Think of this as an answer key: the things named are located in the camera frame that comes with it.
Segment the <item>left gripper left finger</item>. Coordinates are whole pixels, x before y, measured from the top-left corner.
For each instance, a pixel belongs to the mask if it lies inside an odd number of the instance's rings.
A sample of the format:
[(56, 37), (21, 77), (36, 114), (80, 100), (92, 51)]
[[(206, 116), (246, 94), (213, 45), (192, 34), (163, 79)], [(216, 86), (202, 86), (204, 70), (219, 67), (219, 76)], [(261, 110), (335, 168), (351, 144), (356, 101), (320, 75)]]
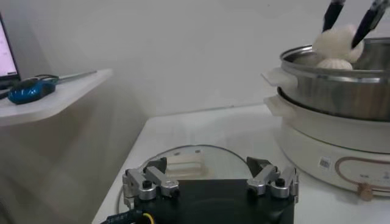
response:
[(179, 182), (166, 175), (167, 158), (149, 161), (140, 169), (127, 169), (122, 176), (122, 193), (125, 200), (139, 198), (150, 201), (162, 197), (177, 198), (180, 195)]

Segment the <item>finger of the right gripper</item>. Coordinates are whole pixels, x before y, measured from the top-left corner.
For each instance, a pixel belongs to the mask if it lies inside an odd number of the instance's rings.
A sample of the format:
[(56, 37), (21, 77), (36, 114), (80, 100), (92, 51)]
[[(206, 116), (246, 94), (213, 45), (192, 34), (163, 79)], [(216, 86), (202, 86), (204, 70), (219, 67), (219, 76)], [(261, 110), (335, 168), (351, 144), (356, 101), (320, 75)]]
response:
[(324, 23), (322, 32), (325, 32), (333, 27), (340, 15), (346, 0), (331, 0), (324, 15)]
[(377, 27), (387, 8), (389, 8), (389, 0), (374, 0), (372, 2), (353, 37), (351, 43), (352, 49), (356, 48), (356, 46)]

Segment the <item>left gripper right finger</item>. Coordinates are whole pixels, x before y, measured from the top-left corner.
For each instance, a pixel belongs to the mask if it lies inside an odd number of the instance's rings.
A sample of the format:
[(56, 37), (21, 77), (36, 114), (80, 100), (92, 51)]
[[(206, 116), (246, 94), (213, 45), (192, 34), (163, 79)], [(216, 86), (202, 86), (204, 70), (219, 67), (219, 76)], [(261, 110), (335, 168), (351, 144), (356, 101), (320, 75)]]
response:
[(295, 167), (280, 170), (266, 159), (247, 157), (246, 164), (252, 174), (247, 180), (247, 188), (257, 196), (270, 192), (277, 199), (299, 201), (299, 174)]

